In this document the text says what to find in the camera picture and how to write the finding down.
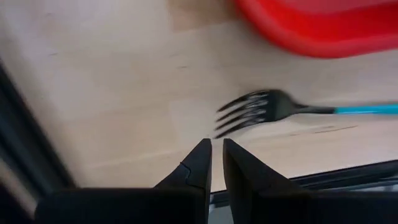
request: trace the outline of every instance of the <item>red container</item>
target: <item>red container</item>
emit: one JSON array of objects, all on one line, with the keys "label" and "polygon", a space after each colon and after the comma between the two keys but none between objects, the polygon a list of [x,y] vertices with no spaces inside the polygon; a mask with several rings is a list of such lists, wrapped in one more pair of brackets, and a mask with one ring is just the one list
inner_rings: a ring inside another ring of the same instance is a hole
[{"label": "red container", "polygon": [[235,0],[260,33],[313,57],[347,57],[398,47],[397,0]]}]

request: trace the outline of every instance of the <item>teal fork handle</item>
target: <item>teal fork handle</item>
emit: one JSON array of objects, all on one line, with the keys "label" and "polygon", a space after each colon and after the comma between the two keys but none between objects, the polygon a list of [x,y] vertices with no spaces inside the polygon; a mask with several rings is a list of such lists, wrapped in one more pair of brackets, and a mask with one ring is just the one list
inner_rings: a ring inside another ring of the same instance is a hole
[{"label": "teal fork handle", "polygon": [[339,107],[335,114],[398,114],[398,104]]}]

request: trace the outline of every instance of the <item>fork head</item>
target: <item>fork head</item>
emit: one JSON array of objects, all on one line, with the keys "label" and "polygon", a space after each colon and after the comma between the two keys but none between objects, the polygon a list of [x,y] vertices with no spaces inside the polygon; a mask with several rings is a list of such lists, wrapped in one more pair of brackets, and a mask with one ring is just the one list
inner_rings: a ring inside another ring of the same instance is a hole
[{"label": "fork head", "polygon": [[281,90],[260,90],[248,93],[227,103],[217,111],[222,112],[229,108],[234,108],[217,120],[217,122],[220,122],[231,118],[219,125],[216,130],[233,123],[238,124],[223,131],[215,138],[221,138],[229,133],[255,124],[284,119],[295,113],[295,105],[290,96]]}]

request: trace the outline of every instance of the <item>wooden surface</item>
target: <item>wooden surface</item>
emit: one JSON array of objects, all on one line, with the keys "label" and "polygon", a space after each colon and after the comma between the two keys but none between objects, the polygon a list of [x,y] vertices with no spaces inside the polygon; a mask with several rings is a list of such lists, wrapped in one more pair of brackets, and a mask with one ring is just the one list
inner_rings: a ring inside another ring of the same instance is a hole
[{"label": "wooden surface", "polygon": [[[81,186],[152,187],[239,95],[314,105],[398,100],[398,51],[284,52],[227,0],[0,0],[0,54]],[[230,137],[287,177],[398,159],[398,119],[297,115]],[[223,190],[221,140],[213,190]]]}]

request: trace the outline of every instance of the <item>fork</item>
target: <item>fork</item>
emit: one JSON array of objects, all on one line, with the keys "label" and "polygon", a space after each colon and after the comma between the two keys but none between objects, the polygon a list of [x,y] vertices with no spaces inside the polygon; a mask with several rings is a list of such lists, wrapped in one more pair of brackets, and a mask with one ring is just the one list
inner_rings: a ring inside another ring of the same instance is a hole
[{"label": "fork", "polygon": [[219,125],[215,130],[220,130],[241,121],[240,123],[228,128],[215,138],[221,138],[239,129],[253,126],[255,124],[279,121],[293,114],[313,113],[313,114],[398,114],[398,104],[375,105],[375,106],[347,106],[347,107],[328,107],[328,106],[309,106],[295,102],[286,92],[282,90],[259,90],[248,93],[233,100],[217,112],[222,112],[231,107],[236,107],[230,112],[220,117],[216,122],[233,118]]}]

